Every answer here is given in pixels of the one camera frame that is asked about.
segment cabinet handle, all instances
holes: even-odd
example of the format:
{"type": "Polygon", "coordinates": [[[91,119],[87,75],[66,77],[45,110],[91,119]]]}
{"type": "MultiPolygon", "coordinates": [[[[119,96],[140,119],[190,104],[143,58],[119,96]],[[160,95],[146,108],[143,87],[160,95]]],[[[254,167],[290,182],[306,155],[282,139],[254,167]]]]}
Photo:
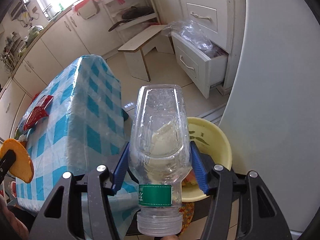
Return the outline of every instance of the cabinet handle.
{"type": "Polygon", "coordinates": [[[192,15],[194,18],[212,21],[211,17],[200,16],[200,15],[195,14],[194,12],[190,12],[190,15],[192,15]]]}
{"type": "Polygon", "coordinates": [[[192,69],[193,71],[195,70],[194,67],[189,67],[186,63],[183,62],[183,57],[180,55],[180,61],[182,62],[183,65],[185,65],[187,68],[192,69]]]}
{"type": "Polygon", "coordinates": [[[7,110],[5,111],[5,113],[7,113],[7,112],[9,111],[9,109],[10,109],[10,103],[9,103],[9,105],[8,105],[7,110]]]}
{"type": "Polygon", "coordinates": [[[70,27],[69,27],[69,25],[67,24],[66,21],[64,21],[64,24],[66,25],[66,27],[68,28],[68,30],[71,31],[71,29],[70,29],[70,27]]]}
{"type": "Polygon", "coordinates": [[[27,68],[27,65],[26,65],[26,64],[24,65],[24,68],[26,69],[26,71],[28,71],[28,72],[31,73],[31,70],[27,68]]]}
{"type": "Polygon", "coordinates": [[[27,64],[29,65],[29,67],[31,67],[33,69],[33,66],[30,64],[30,62],[27,60],[27,64]]]}
{"type": "Polygon", "coordinates": [[[75,21],[73,20],[72,16],[70,16],[70,20],[73,23],[73,25],[77,27],[77,25],[76,25],[75,21]]]}

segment tiled floor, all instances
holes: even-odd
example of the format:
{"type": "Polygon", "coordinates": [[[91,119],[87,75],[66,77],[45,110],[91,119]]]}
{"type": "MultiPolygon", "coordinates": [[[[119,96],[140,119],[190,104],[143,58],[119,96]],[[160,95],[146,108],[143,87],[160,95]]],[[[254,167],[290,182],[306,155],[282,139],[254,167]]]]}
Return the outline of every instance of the tiled floor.
{"type": "Polygon", "coordinates": [[[177,84],[181,86],[188,116],[198,116],[228,100],[228,95],[221,96],[216,89],[210,91],[209,99],[205,99],[192,80],[177,64],[175,55],[159,53],[153,49],[146,55],[146,62],[151,82],[132,77],[122,53],[118,53],[107,60],[114,75],[121,81],[123,105],[130,102],[136,103],[139,89],[149,84],[177,84]]]}
{"type": "MultiPolygon", "coordinates": [[[[230,228],[227,240],[234,240],[236,238],[237,220],[238,220],[239,202],[235,201],[232,204],[232,211],[230,217],[230,228]]],[[[192,222],[189,227],[179,236],[179,240],[197,240],[200,239],[204,229],[207,217],[192,222]]],[[[151,236],[126,236],[124,240],[153,240],[151,236]]]]}
{"type": "MultiPolygon", "coordinates": [[[[121,93],[123,106],[134,102],[137,103],[138,92],[141,86],[148,84],[177,84],[182,87],[185,99],[187,116],[198,116],[225,103],[229,96],[221,96],[218,90],[210,91],[209,99],[205,99],[188,75],[177,64],[175,55],[159,53],[155,49],[146,55],[151,82],[133,78],[128,70],[127,62],[122,53],[118,53],[107,60],[108,65],[116,78],[121,81],[121,93]]],[[[129,110],[129,120],[124,122],[126,139],[130,139],[132,120],[134,119],[135,109],[129,110]]],[[[233,203],[230,219],[230,229],[228,240],[235,239],[236,224],[238,214],[238,202],[233,203]]],[[[200,239],[206,217],[194,221],[179,237],[180,240],[200,239]]],[[[153,240],[153,237],[139,235],[126,236],[124,240],[153,240]]]]}

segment wooden stool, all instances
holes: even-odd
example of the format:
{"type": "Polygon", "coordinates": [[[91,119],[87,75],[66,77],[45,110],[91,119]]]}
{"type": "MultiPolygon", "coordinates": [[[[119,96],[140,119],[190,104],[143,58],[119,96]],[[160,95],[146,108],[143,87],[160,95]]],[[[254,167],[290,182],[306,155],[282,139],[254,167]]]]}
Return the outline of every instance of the wooden stool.
{"type": "Polygon", "coordinates": [[[119,52],[124,53],[129,71],[133,77],[150,81],[144,56],[154,47],[158,52],[174,54],[169,38],[164,35],[158,35],[164,27],[165,25],[150,26],[118,49],[119,52]]]}

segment clear plastic bottle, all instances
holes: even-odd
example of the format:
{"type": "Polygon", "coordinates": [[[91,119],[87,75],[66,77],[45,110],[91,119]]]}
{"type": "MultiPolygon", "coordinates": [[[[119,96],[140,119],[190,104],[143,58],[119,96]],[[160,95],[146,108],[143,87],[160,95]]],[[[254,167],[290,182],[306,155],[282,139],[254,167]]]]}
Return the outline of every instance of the clear plastic bottle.
{"type": "Polygon", "coordinates": [[[139,180],[138,230],[149,236],[181,231],[181,182],[191,170],[188,121],[181,87],[140,89],[129,166],[139,180]]]}

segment plastic basin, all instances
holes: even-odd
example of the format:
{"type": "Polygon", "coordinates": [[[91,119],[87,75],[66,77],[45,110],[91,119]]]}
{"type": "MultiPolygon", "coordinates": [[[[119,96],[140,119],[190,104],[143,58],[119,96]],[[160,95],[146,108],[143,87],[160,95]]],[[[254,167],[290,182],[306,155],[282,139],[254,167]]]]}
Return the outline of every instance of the plastic basin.
{"type": "MultiPolygon", "coordinates": [[[[188,117],[190,141],[194,141],[201,153],[211,156],[215,164],[228,170],[232,165],[232,152],[226,135],[215,124],[201,118],[188,117]]],[[[198,185],[182,187],[182,201],[194,202],[208,197],[198,185]]]]}

